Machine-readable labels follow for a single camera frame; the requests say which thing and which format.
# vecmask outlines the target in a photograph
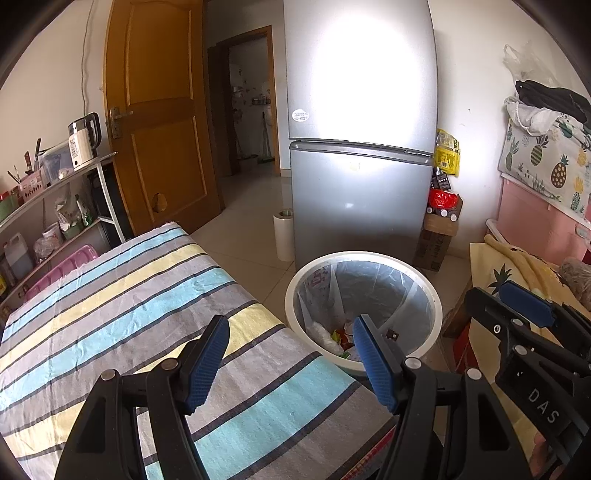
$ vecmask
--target pink basket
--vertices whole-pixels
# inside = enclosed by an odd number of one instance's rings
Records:
[[[52,268],[41,280],[35,283],[27,293],[25,293],[25,301],[31,300],[35,295],[45,290],[49,285],[55,283],[60,278],[65,277],[72,270],[87,264],[90,260],[98,258],[96,250],[90,245],[84,245],[76,250],[68,258],[62,261],[59,265]]]
[[[566,257],[582,260],[587,246],[577,225],[525,185],[504,179],[497,227],[511,245],[557,265]]]

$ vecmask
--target electric kettle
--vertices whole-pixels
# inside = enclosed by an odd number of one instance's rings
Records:
[[[70,154],[74,170],[78,170],[84,164],[97,156],[96,148],[99,146],[102,136],[100,133],[100,120],[97,113],[89,113],[79,118],[68,126],[70,138]]]

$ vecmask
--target electrical cord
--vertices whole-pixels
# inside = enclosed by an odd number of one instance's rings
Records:
[[[86,17],[86,28],[84,30],[84,40],[82,41],[82,60],[80,61],[80,72],[82,78],[80,80],[80,91],[82,92],[82,115],[86,116],[86,94],[84,92],[84,63],[86,57],[86,37],[88,36],[88,26],[90,25],[90,17],[92,16],[92,9],[95,6],[95,1],[92,0],[90,3],[90,9],[88,10],[88,17]]]

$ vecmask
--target blue gripper pad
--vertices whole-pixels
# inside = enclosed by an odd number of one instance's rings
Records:
[[[378,345],[359,317],[353,323],[353,341],[378,401],[393,413],[398,405],[394,379]]]
[[[205,403],[229,341],[230,324],[226,318],[223,318],[207,339],[207,344],[191,372],[189,394],[185,402],[191,412]]]
[[[550,303],[512,281],[501,285],[499,298],[509,308],[521,313],[540,328],[551,327],[554,324]]]

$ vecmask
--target orange door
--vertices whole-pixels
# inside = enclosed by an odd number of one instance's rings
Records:
[[[105,105],[134,234],[220,213],[204,88],[202,0],[114,0]]]

